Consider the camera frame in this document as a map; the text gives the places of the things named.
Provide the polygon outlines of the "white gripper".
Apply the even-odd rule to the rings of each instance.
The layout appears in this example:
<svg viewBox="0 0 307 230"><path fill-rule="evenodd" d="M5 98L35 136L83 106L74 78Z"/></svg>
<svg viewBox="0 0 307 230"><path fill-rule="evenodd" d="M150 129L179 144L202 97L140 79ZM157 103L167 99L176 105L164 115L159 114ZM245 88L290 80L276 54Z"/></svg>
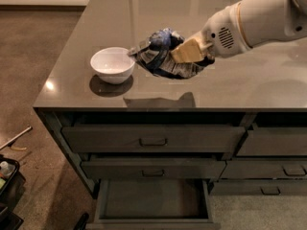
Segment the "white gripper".
<svg viewBox="0 0 307 230"><path fill-rule="evenodd" d="M209 58L231 58L252 49L244 31L241 3L213 14L192 38L179 44L171 57L176 63L190 63Z"/></svg>

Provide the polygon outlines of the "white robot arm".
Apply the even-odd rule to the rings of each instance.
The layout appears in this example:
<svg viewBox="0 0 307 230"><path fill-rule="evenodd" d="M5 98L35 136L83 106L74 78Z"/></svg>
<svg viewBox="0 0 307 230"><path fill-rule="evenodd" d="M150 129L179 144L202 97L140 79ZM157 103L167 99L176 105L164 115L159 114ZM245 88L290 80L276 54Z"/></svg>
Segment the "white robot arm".
<svg viewBox="0 0 307 230"><path fill-rule="evenodd" d="M307 0L241 0L213 14L171 52L177 63L230 58L270 42L307 36Z"/></svg>

